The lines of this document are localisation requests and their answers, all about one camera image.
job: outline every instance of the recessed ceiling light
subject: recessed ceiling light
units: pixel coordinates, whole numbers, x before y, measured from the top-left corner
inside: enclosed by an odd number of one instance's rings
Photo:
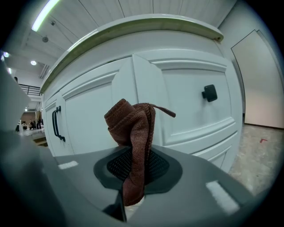
[[[6,57],[6,58],[9,57],[9,53],[7,53],[7,52],[4,52],[3,55],[4,55],[4,57]]]
[[[42,11],[39,13],[38,17],[36,18],[32,30],[37,31],[43,22],[44,18],[47,16],[47,14],[51,11],[51,9],[55,6],[55,4],[59,0],[49,0],[49,2],[45,5],[45,7],[42,9]]]

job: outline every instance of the white wall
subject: white wall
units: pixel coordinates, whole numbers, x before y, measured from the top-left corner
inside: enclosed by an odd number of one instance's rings
[[[265,23],[262,21],[262,19],[258,16],[258,14],[246,2],[241,0],[236,2],[231,12],[219,26],[219,30],[224,35],[224,40],[221,43],[227,51],[229,58],[231,58],[232,62],[234,63],[239,77],[241,76],[241,74],[239,68],[237,67],[236,59],[231,48],[253,30],[261,30],[262,34],[273,49],[279,61],[282,72],[284,72],[284,59],[275,39],[273,38],[273,35],[271,34]]]
[[[24,70],[17,70],[13,76],[18,78],[18,83],[40,87],[43,79],[39,78],[39,75],[24,71]]]

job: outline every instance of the white cabinet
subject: white cabinet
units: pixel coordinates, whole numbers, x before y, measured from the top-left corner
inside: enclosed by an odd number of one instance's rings
[[[171,49],[134,54],[133,62],[138,101],[176,113],[171,118],[157,110],[153,143],[221,167],[238,131],[234,116],[241,114],[240,97],[229,91],[232,81],[227,78],[235,76],[231,62],[205,52]],[[214,85],[217,100],[203,98],[208,85]]]
[[[52,154],[54,156],[74,154],[65,121],[64,100],[60,93],[55,94],[45,102],[43,108],[43,120],[48,147]]]
[[[137,103],[132,59],[121,59],[80,76],[61,91],[64,118],[74,153],[117,146],[104,115],[120,99]]]

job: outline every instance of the brown towel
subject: brown towel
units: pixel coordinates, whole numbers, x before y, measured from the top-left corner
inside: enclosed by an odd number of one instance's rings
[[[132,146],[131,172],[123,183],[124,206],[138,203],[144,196],[144,172],[152,145],[155,108],[175,117],[170,110],[149,103],[131,105],[121,99],[105,115],[108,130],[118,145]]]

